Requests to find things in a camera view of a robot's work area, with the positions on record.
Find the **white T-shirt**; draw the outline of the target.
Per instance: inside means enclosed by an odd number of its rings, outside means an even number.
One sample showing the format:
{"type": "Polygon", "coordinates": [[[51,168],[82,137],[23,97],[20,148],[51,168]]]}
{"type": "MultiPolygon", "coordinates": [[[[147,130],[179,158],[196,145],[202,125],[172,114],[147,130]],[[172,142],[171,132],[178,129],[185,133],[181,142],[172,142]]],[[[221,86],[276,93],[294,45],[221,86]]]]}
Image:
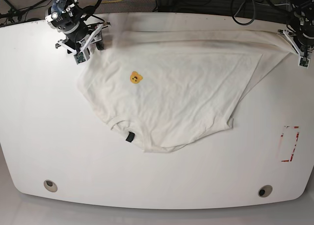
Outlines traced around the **white T-shirt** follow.
{"type": "Polygon", "coordinates": [[[95,51],[78,88],[112,131],[150,153],[170,153],[233,128],[239,102],[294,48],[268,29],[185,14],[178,31],[125,30],[95,51]]]}

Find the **red tape rectangle marking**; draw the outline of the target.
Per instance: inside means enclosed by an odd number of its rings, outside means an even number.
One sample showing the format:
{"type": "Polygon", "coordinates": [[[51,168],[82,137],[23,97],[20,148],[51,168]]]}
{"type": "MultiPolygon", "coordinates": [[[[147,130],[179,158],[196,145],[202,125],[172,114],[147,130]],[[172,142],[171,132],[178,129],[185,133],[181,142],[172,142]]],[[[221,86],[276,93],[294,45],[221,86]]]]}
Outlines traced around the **red tape rectangle marking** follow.
{"type": "Polygon", "coordinates": [[[299,126],[284,126],[279,144],[280,162],[291,162],[295,153],[300,133],[299,126]]]}

